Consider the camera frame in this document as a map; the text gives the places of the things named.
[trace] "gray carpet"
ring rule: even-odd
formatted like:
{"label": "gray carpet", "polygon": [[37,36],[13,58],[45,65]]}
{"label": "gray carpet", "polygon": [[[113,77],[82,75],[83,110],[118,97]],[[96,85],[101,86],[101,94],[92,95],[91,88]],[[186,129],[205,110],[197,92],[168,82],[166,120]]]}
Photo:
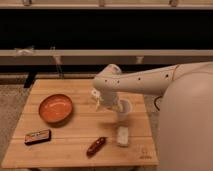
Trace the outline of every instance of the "gray carpet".
{"label": "gray carpet", "polygon": [[[13,81],[13,84],[7,84],[0,80],[0,162],[5,155],[6,149],[10,138],[12,137],[13,131],[19,120],[20,114],[29,95],[30,89],[24,89],[23,81],[17,79],[17,84]],[[147,107],[147,112],[150,117],[151,128],[153,132],[153,138],[156,140],[157,127],[158,127],[158,112],[153,105],[154,96],[144,96],[145,104]],[[0,171],[9,171],[16,169],[2,169]],[[60,168],[60,169],[41,169],[42,171],[155,171],[155,167],[103,167],[103,168]]]}

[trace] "bowl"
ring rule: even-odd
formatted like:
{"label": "bowl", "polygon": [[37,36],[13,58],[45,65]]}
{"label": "bowl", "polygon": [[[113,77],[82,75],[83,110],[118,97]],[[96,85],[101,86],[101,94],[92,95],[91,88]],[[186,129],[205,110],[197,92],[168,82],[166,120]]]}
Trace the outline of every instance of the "bowl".
{"label": "bowl", "polygon": [[71,99],[64,94],[54,94],[45,98],[39,106],[39,115],[47,123],[58,123],[71,115]]}

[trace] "black wall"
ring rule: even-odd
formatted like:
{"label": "black wall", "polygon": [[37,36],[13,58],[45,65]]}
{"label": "black wall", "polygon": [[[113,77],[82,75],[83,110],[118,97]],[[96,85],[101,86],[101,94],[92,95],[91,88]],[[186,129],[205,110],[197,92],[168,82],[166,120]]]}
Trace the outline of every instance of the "black wall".
{"label": "black wall", "polygon": [[212,49],[213,11],[0,10],[0,49]]}

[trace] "wooden table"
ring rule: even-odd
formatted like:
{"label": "wooden table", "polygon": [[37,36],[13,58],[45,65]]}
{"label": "wooden table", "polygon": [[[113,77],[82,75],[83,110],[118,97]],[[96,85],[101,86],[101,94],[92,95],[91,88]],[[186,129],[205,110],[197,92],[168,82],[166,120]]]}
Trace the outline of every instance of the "wooden table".
{"label": "wooden table", "polygon": [[[95,111],[91,99],[92,80],[37,80],[32,87],[20,120],[2,162],[3,168],[90,167],[157,165],[155,146],[143,96],[120,93],[132,102],[129,114],[130,145],[116,145],[116,114],[104,109]],[[72,118],[64,125],[51,127],[38,115],[38,107],[46,97],[63,93],[74,104]],[[50,142],[26,146],[26,133],[51,129]],[[88,159],[86,150],[100,136],[107,144]]]}

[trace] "sausage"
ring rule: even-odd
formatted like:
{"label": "sausage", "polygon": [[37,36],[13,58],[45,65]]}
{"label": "sausage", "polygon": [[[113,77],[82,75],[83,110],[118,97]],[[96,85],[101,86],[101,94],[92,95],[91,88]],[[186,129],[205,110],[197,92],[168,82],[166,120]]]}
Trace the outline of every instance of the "sausage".
{"label": "sausage", "polygon": [[87,150],[87,156],[91,157],[95,153],[97,153],[101,147],[106,143],[106,137],[100,137],[95,142],[91,144],[91,146]]}

